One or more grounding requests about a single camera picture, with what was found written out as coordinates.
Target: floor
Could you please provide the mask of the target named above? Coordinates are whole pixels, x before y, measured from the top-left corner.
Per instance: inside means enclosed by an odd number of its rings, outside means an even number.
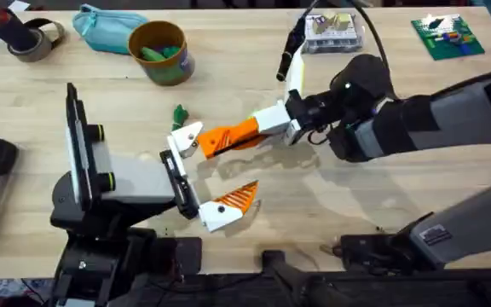
[[[274,7],[277,0],[257,0],[258,7]],[[12,0],[0,0],[0,6],[7,6]],[[30,0],[34,5],[46,9],[77,9],[82,0]],[[246,0],[235,0],[237,6],[245,7]],[[202,9],[224,9],[223,0],[89,0],[89,4],[105,9],[189,9],[197,3]],[[331,282],[342,293],[352,298],[364,298],[375,306],[399,307],[491,307],[491,280],[482,272],[466,272],[467,276],[454,276],[453,281],[379,281],[350,277],[346,273],[324,274],[326,282]],[[191,276],[186,286],[180,290],[195,290],[203,287],[219,287],[244,278],[243,275]],[[471,281],[477,281],[472,291]],[[168,281],[157,281],[168,286]],[[240,283],[218,292],[175,294],[166,293],[152,285],[136,291],[138,306],[290,306],[286,296],[270,277],[263,276]]]

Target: white bracket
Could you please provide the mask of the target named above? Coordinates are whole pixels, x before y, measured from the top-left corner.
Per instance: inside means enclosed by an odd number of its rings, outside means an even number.
[[[215,201],[207,201],[200,205],[198,213],[209,232],[238,221],[244,216],[242,210]]]

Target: tape roll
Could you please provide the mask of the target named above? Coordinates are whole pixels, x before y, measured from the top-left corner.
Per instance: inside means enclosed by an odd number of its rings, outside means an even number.
[[[49,37],[47,37],[47,35],[40,29],[41,26],[45,26],[50,23],[54,24],[56,26],[56,29],[58,30],[58,38],[52,42],[50,41]],[[29,20],[28,22],[24,23],[24,26],[28,27],[30,32],[32,32],[36,36],[36,38],[38,38],[38,43],[35,45],[35,47],[24,51],[19,51],[15,50],[10,44],[7,45],[7,50],[23,62],[34,62],[42,60],[47,55],[49,55],[52,49],[56,48],[61,43],[66,34],[64,27],[61,24],[45,18],[36,18],[33,20]]]

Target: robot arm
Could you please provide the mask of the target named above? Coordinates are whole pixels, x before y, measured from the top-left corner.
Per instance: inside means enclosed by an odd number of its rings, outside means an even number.
[[[328,134],[341,159],[366,161],[430,148],[491,144],[491,79],[441,97],[387,102],[373,117]]]
[[[322,132],[328,126],[331,149],[350,162],[491,144],[491,73],[431,96],[387,101],[391,91],[382,61],[358,55],[335,76],[328,91],[301,98],[292,89],[285,104],[279,101],[238,126],[209,131],[199,143],[210,158],[229,149],[253,147],[269,137],[293,145],[305,133]],[[408,274],[440,269],[486,251],[491,251],[491,188],[395,235],[345,235],[334,253],[347,269]]]

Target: green toy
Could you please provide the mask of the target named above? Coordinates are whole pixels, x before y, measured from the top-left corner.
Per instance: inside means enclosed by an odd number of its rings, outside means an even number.
[[[185,124],[185,120],[188,119],[188,112],[182,105],[179,105],[174,110],[174,124],[171,126],[171,130],[177,130]]]
[[[175,47],[175,46],[165,47],[162,49],[162,55],[165,56],[166,59],[169,59],[175,54],[177,54],[179,52],[179,49],[180,49],[179,47]]]
[[[142,47],[142,56],[146,61],[164,61],[166,58],[153,49]]]

